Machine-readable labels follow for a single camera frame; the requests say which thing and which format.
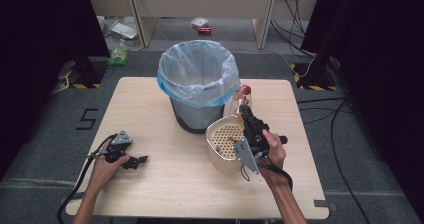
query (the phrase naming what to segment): floor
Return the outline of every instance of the floor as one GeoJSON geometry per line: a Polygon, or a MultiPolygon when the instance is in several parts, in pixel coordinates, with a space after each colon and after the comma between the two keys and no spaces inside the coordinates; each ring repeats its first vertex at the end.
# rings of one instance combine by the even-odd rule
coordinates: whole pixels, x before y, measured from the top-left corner
{"type": "MultiPolygon", "coordinates": [[[[342,82],[334,78],[334,84],[337,86],[335,92],[297,89],[289,66],[293,60],[308,63],[312,58],[305,57],[303,53],[290,48],[287,41],[283,41],[272,27],[269,29],[265,49],[258,50],[250,20],[208,19],[212,28],[211,36],[199,36],[197,30],[192,28],[191,20],[192,18],[160,19],[150,46],[137,52],[141,53],[143,58],[147,58],[183,41],[209,39],[220,42],[235,54],[242,54],[241,57],[245,59],[239,60],[245,60],[246,65],[252,62],[252,57],[255,57],[255,61],[263,63],[263,70],[254,70],[255,75],[264,72],[263,75],[269,77],[272,73],[265,73],[268,67],[272,68],[274,64],[284,66],[283,78],[293,83],[327,205],[330,208],[330,216],[327,219],[309,220],[309,223],[420,223],[390,169],[379,158],[378,153],[374,152],[362,126],[352,113],[350,103],[343,105],[335,118],[334,110],[342,102],[334,98],[346,95],[342,82]]],[[[286,30],[292,27],[291,22],[279,21],[278,24],[286,30]]],[[[302,24],[306,29],[307,22],[302,24]]],[[[119,45],[120,35],[109,32],[107,27],[108,24],[105,25],[104,34],[108,47],[112,50],[119,45]]],[[[294,33],[302,35],[299,30],[294,30],[294,33]]],[[[290,40],[298,46],[302,41],[296,36],[291,36],[290,40]]],[[[106,74],[104,78],[110,80],[115,78],[113,70],[109,70],[106,74]]],[[[86,103],[90,103],[90,98],[110,98],[111,92],[96,94],[87,91],[81,94],[81,91],[71,90],[64,94],[67,95],[66,100],[72,98],[77,105],[88,108],[86,103]]],[[[76,104],[69,105],[66,100],[59,95],[51,100],[40,122],[41,131],[31,143],[37,145],[23,147],[5,179],[0,183],[2,217],[0,223],[53,223],[60,198],[65,197],[74,185],[80,168],[62,170],[61,165],[82,163],[81,156],[85,155],[86,149],[79,150],[76,147],[82,141],[92,140],[95,132],[79,132],[80,135],[62,134],[60,138],[68,140],[70,146],[66,146],[63,153],[54,151],[55,145],[58,144],[57,136],[49,132],[54,133],[59,127],[68,128],[68,125],[78,122],[80,118],[76,113],[76,104]],[[48,158],[33,154],[40,152],[44,152],[48,158]],[[64,172],[70,178],[64,178],[64,172]]],[[[101,119],[106,107],[107,104],[100,106],[93,115],[99,115],[101,119]]],[[[98,128],[98,125],[99,122],[94,123],[93,129],[98,128]]],[[[66,222],[70,223],[71,219],[72,217],[65,216],[66,222]]],[[[93,221],[93,223],[108,222],[135,224],[137,220],[123,217],[96,217],[93,221]]],[[[172,222],[156,220],[155,223],[174,222],[175,220],[172,222]]],[[[209,222],[180,220],[178,223],[209,222]]]]}

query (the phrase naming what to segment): gray bin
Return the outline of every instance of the gray bin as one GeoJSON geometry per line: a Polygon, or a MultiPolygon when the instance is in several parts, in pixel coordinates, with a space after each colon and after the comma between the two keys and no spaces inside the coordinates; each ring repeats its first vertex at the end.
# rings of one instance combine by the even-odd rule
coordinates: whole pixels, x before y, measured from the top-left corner
{"type": "Polygon", "coordinates": [[[222,118],[225,103],[241,85],[234,56],[217,42],[201,40],[163,53],[157,82],[180,126],[199,134],[222,118]]]}

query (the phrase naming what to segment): wooden table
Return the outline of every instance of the wooden table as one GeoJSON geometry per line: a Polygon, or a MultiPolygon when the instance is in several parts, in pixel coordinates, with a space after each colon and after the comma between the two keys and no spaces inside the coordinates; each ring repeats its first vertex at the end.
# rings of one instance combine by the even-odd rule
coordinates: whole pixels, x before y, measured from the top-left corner
{"type": "MultiPolygon", "coordinates": [[[[285,80],[246,79],[252,87],[252,110],[284,134],[287,158],[284,169],[292,176],[294,195],[307,219],[328,217],[327,207],[292,87],[285,80]]],[[[93,145],[125,130],[133,144],[129,155],[149,155],[137,170],[120,169],[102,189],[95,215],[173,218],[279,219],[274,198],[260,175],[248,169],[250,182],[239,172],[224,174],[208,157],[204,134],[191,134],[177,123],[169,97],[151,77],[122,78],[109,103],[93,145]]],[[[81,185],[87,187],[91,167],[81,185]]],[[[81,200],[71,201],[67,213],[75,215],[81,200]]]]}

